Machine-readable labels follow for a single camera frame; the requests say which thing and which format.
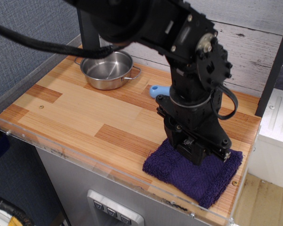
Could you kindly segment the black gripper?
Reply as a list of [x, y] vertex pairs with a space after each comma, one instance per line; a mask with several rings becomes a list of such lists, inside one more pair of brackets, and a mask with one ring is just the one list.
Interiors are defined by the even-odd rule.
[[229, 159], [232, 142], [213, 113], [210, 102], [196, 108], [184, 108], [164, 95], [157, 96], [156, 102], [171, 146], [176, 149], [185, 137], [194, 140], [195, 157], [191, 161], [194, 165], [200, 166], [203, 159], [212, 154], [223, 162]]

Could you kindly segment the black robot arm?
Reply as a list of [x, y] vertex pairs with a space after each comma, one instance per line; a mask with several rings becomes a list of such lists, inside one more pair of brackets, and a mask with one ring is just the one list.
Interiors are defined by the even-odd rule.
[[90, 15], [106, 41], [127, 46], [133, 42], [166, 57], [171, 71], [168, 95], [156, 98], [169, 143], [196, 165], [211, 154], [226, 161], [230, 138], [219, 121], [222, 96], [234, 105], [236, 96], [224, 86], [232, 64], [219, 44], [214, 24], [182, 0], [72, 0]]

